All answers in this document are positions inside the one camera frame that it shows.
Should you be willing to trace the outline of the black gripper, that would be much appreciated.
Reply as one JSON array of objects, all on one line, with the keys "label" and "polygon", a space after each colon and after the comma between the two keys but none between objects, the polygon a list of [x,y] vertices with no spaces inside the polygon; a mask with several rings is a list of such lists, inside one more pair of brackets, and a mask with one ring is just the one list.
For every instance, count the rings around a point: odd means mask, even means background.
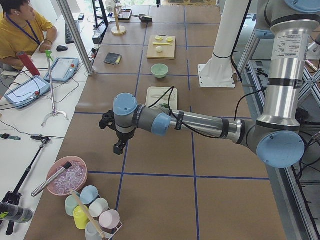
[{"label": "black gripper", "polygon": [[124,148],[126,147],[128,141],[134,137],[136,131],[136,128],[132,126],[123,128],[116,125],[115,114],[113,110],[109,110],[108,112],[104,113],[98,125],[102,130],[108,127],[116,132],[118,142],[113,146],[113,152],[116,155],[123,154]]}]

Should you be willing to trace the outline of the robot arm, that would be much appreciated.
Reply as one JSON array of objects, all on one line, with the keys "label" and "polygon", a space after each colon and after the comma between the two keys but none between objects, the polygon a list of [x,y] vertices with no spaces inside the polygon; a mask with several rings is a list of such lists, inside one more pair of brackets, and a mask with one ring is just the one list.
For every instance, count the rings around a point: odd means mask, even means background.
[{"label": "robot arm", "polygon": [[112,110],[102,116],[101,129],[116,132],[113,151],[120,155],[136,129],[164,136],[169,128],[190,130],[204,137],[228,139],[247,147],[265,164],[290,167],[303,157],[305,145],[296,120],[298,98],[303,85],[309,38],[320,25],[317,0],[260,0],[255,29],[269,33],[274,41],[263,113],[256,120],[229,120],[169,106],[138,104],[130,93],[121,93]]}]

